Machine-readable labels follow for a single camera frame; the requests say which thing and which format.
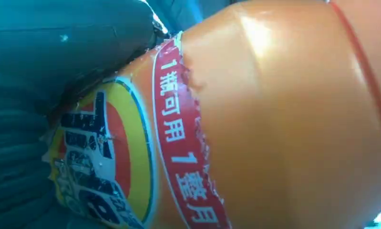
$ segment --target printed logo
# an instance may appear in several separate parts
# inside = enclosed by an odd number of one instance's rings
[[[50,151],[58,199],[113,228],[147,228],[156,199],[152,150],[135,87],[124,77],[105,80],[56,130]]]

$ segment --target dark teal fabric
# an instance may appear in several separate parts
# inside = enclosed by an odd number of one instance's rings
[[[0,0],[0,229],[99,227],[57,204],[39,139],[65,90],[121,68],[152,38],[138,0]]]

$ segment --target bottle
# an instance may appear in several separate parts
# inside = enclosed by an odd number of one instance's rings
[[[139,57],[63,115],[58,199],[114,228],[364,227],[381,6],[360,4],[243,2]]]

